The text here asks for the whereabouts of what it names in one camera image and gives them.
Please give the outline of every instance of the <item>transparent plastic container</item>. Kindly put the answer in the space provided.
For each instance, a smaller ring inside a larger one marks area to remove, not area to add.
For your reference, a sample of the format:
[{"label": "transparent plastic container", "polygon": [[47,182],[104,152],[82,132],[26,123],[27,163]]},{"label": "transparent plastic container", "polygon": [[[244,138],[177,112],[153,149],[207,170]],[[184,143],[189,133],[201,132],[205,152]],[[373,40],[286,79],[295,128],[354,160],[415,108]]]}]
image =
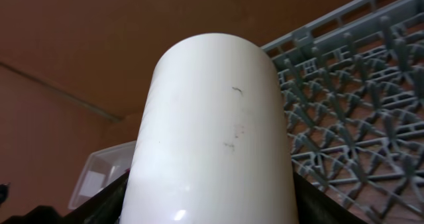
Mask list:
[{"label": "transparent plastic container", "polygon": [[123,175],[133,161],[136,141],[91,153],[74,189],[69,209],[76,209]]}]

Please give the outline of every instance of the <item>black mark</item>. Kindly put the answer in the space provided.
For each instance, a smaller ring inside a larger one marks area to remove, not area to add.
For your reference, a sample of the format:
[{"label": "black mark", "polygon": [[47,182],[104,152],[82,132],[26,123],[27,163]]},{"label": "black mark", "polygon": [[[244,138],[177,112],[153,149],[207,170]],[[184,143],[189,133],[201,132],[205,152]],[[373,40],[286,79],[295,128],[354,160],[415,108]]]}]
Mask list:
[{"label": "black mark", "polygon": [[235,151],[236,147],[234,146],[234,144],[232,143],[224,143],[224,146],[229,147],[233,150],[233,152]]},{"label": "black mark", "polygon": [[240,95],[243,95],[243,91],[240,88],[238,88],[238,87],[232,87],[232,89],[235,90],[235,91],[239,91],[240,92]]}]

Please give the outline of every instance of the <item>brown background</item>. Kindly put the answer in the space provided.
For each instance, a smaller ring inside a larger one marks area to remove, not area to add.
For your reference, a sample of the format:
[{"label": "brown background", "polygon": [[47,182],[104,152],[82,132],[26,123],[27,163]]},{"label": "brown background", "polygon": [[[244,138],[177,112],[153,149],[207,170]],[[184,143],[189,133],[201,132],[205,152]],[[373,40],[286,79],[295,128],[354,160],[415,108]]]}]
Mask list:
[{"label": "brown background", "polygon": [[0,67],[0,221],[68,212],[88,154],[134,140],[154,66],[181,39],[263,45],[352,0],[0,0],[0,62],[120,117],[112,123]]}]

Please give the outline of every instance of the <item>clear plastic box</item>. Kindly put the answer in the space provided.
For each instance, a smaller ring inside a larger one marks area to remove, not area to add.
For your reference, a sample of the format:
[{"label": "clear plastic box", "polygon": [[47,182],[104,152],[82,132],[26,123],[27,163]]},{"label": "clear plastic box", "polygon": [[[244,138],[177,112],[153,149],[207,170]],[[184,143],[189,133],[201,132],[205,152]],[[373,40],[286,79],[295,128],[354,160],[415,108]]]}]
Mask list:
[{"label": "clear plastic box", "polygon": [[69,209],[76,209],[123,175],[133,161],[136,141],[91,153],[74,189]]}]

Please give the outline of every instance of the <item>white cylinder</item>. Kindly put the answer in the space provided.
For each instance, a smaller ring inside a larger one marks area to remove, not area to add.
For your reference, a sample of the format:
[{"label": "white cylinder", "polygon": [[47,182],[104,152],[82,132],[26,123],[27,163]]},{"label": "white cylinder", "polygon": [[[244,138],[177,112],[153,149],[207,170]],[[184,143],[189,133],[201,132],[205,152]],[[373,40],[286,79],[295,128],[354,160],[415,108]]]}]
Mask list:
[{"label": "white cylinder", "polygon": [[121,223],[297,223],[277,73],[249,41],[185,39],[154,71]]}]

